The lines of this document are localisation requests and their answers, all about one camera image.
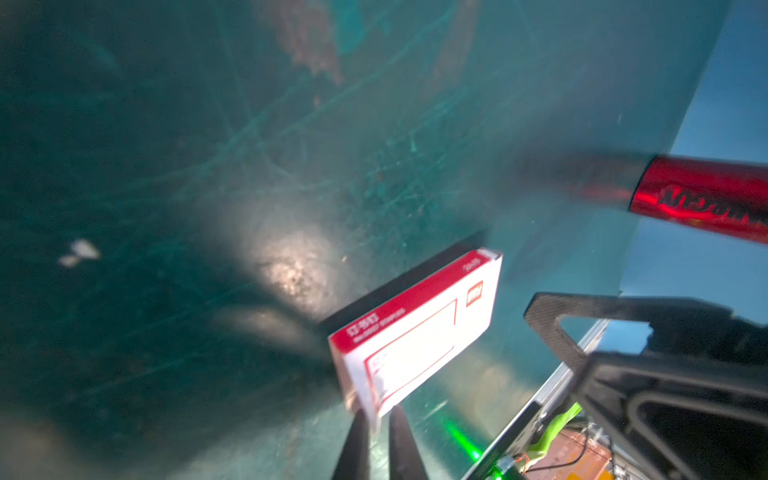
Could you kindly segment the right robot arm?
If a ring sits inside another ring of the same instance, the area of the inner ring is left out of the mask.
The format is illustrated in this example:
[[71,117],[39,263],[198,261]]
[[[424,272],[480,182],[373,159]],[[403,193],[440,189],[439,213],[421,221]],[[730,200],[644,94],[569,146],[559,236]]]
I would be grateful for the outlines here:
[[[525,321],[573,372],[574,399],[652,479],[767,475],[767,329],[686,298],[540,292]],[[638,354],[586,353],[567,318],[644,322]]]

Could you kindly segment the right controller board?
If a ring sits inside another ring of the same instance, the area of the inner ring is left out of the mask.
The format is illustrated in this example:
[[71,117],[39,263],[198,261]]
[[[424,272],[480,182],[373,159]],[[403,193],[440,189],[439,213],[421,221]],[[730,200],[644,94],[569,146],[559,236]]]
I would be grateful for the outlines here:
[[565,429],[550,445],[547,455],[523,476],[526,479],[613,479],[612,453],[592,432]]

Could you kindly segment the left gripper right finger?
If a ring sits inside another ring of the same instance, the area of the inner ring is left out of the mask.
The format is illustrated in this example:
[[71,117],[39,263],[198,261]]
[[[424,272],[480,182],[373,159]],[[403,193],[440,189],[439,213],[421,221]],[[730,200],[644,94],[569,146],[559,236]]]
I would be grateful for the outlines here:
[[400,405],[390,412],[389,479],[428,480],[425,465]]

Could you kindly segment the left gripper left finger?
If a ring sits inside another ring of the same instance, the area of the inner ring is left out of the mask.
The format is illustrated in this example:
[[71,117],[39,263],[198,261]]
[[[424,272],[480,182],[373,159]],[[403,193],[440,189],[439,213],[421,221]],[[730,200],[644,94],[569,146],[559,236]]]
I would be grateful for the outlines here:
[[363,410],[354,416],[332,480],[370,479],[370,426]]

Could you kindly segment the red white staple box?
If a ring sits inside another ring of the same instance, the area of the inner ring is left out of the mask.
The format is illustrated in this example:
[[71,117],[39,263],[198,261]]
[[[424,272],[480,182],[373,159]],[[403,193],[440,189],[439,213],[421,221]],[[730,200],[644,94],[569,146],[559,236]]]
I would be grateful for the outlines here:
[[344,403],[373,431],[381,418],[490,326],[501,253],[471,250],[329,338]]

